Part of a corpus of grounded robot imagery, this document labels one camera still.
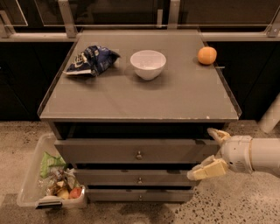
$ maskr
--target speckled floor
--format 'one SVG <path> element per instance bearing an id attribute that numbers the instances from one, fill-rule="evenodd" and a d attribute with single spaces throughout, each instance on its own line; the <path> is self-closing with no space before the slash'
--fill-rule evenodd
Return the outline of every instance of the speckled floor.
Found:
<path id="1" fill-rule="evenodd" d="M 230 123 L 233 135 L 280 137 L 278 124 L 263 133 L 255 121 Z M 183 204 L 92 203 L 82 209 L 19 207 L 17 196 L 44 122 L 0 122 L 0 223 L 280 223 L 280 178 L 268 173 L 233 173 L 202 180 Z"/>

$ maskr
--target clear plastic bin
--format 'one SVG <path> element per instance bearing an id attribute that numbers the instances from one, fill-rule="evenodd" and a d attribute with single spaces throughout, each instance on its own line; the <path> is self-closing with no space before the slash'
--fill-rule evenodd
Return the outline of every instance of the clear plastic bin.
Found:
<path id="1" fill-rule="evenodd" d="M 20 207 L 83 208 L 87 206 L 85 187 L 83 187 L 81 196 L 78 199 L 61 199 L 55 196 L 49 197 L 49 199 L 43 199 L 45 195 L 42 189 L 39 187 L 41 161 L 45 151 L 55 157 L 59 155 L 56 148 L 54 147 L 55 140 L 56 138 L 52 133 L 45 134 L 38 140 L 31 165 L 26 173 L 20 193 L 17 196 L 17 204 Z"/>

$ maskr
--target white bowl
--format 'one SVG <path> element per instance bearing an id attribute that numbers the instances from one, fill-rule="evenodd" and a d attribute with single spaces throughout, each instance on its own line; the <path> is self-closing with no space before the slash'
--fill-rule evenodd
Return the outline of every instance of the white bowl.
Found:
<path id="1" fill-rule="evenodd" d="M 161 52 L 144 50 L 134 53 L 130 63 L 138 76 L 152 80 L 160 75 L 166 64 L 166 57 Z"/>

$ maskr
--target white robotic arm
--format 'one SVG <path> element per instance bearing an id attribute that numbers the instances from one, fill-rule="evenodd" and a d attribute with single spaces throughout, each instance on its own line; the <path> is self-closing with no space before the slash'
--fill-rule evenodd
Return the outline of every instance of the white robotic arm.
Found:
<path id="1" fill-rule="evenodd" d="M 220 163 L 234 172 L 268 172 L 280 178 L 280 139 L 230 136 L 227 132 L 208 129 L 209 135 L 220 145 Z M 225 174 L 225 165 L 211 163 L 196 166 L 188 172 L 189 179 L 198 180 Z"/>

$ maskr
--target drawer front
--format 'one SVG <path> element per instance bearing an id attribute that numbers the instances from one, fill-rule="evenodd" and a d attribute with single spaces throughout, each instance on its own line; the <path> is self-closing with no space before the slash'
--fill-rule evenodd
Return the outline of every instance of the drawer front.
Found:
<path id="1" fill-rule="evenodd" d="M 79 183 L 86 187 L 100 186 L 196 186 L 186 177 L 186 171 L 158 170 L 76 170 Z"/>
<path id="2" fill-rule="evenodd" d="M 186 202 L 193 196 L 193 190 L 86 190 L 90 202 L 96 201 L 156 201 Z"/>
<path id="3" fill-rule="evenodd" d="M 190 139 L 67 139 L 55 142 L 67 163 L 199 163 L 215 155 L 215 141 Z"/>

